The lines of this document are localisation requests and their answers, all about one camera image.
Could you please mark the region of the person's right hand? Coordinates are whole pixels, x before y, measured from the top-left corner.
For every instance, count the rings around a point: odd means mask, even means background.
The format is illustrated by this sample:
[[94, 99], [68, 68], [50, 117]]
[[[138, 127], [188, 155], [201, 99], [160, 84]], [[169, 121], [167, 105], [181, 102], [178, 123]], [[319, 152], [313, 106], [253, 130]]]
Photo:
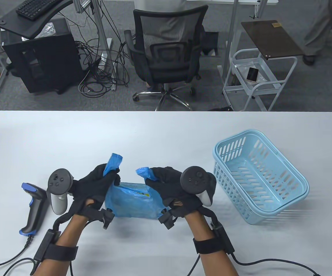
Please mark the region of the person's right hand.
[[172, 167], [151, 168], [157, 180], [146, 179], [145, 184], [161, 196], [174, 217], [185, 217], [202, 206], [210, 207], [216, 189], [215, 176], [198, 166], [184, 172]]

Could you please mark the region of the person's left hand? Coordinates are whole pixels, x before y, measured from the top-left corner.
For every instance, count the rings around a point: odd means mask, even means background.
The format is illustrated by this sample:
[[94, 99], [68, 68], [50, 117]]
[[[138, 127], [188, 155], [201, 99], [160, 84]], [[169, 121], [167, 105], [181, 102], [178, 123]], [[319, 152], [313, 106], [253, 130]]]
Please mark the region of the person's left hand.
[[110, 186], [120, 184], [120, 170], [116, 168], [104, 176], [106, 166], [107, 164], [98, 165], [84, 178], [72, 181], [69, 193], [73, 197], [73, 202], [68, 214], [83, 216], [89, 208], [99, 210], [102, 207]]

